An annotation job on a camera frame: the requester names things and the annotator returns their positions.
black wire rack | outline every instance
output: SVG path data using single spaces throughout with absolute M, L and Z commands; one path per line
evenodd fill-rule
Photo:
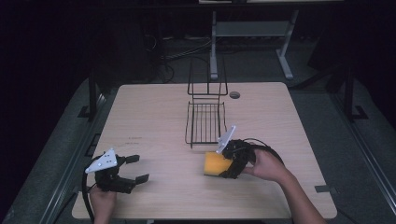
M 216 80 L 208 72 L 204 78 L 197 77 L 191 60 L 187 93 L 191 101 L 187 110 L 186 143 L 191 148 L 194 144 L 216 144 L 221 133 L 227 132 L 225 105 L 220 101 L 221 96 L 228 95 L 225 69 Z

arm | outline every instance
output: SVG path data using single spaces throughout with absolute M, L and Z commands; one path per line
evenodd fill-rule
M 92 210 L 95 216 L 94 224 L 107 224 L 111 219 L 117 201 L 117 192 L 104 192 L 98 187 L 90 191 Z
M 244 173 L 279 184 L 288 201 L 291 216 L 296 224 L 326 223 L 317 208 L 306 196 L 297 178 L 271 153 L 254 150 L 256 162 L 246 167 Z

dark background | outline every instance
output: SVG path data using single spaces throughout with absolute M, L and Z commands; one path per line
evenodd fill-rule
M 100 4 L 95 1 L 84 4 L 0 1 L 1 219 L 69 99 L 90 72 L 98 75 L 101 91 L 125 80 L 146 83 L 154 77 L 157 56 L 146 53 L 142 34 L 157 35 L 161 30 L 183 38 L 186 33 L 210 32 L 204 25 L 210 22 L 208 11 L 164 13 L 163 22 L 157 26 L 147 12 L 93 10 L 87 6 Z M 115 4 L 125 5 L 123 1 Z M 333 13 L 303 9 L 293 38 L 320 37 L 310 65 L 323 70 L 339 61 L 350 63 L 355 77 L 368 88 L 378 108 L 396 127 L 394 9 L 377 1 L 352 2 Z M 131 71 L 140 71 L 141 75 L 131 77 Z

floor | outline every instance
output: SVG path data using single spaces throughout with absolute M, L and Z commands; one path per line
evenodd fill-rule
M 290 44 L 287 59 L 294 79 L 288 80 L 282 74 L 275 53 L 281 40 L 263 40 L 259 45 L 249 45 L 248 41 L 252 40 L 246 41 L 243 45 L 224 43 L 219 51 L 229 82 L 284 82 L 291 87 L 317 73 L 307 66 L 315 42 L 294 40 Z M 165 48 L 168 57 L 173 58 L 170 56 L 203 43 L 205 39 L 169 39 Z M 204 73 L 207 59 L 207 51 L 183 54 L 169 61 L 167 67 L 163 66 L 151 83 L 164 80 L 187 83 L 191 60 Z M 355 80 L 354 105 L 361 106 L 368 119 L 349 122 L 342 109 L 343 89 L 328 93 L 328 80 L 325 77 L 302 90 L 290 90 L 338 210 L 337 217 L 328 222 L 396 223 L 396 211 L 390 206 L 391 200 L 395 200 L 392 186 L 396 186 L 393 165 L 396 132 L 358 80 Z M 78 117 L 81 108 L 89 103 L 88 81 L 81 83 L 3 223 L 89 223 L 89 220 L 74 219 L 71 210 L 80 189 L 83 167 L 91 159 L 85 155 L 94 150 L 117 94 L 117 86 L 108 88 L 110 91 L 99 97 L 97 115 L 88 122 L 87 118 Z M 146 220 L 112 220 L 111 223 L 146 223 Z M 264 220 L 263 223 L 291 221 Z

yellow sponge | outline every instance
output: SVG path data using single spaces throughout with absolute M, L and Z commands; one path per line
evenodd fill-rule
M 232 161 L 224 159 L 221 154 L 216 152 L 206 152 L 204 175 L 219 175 L 228 170 Z

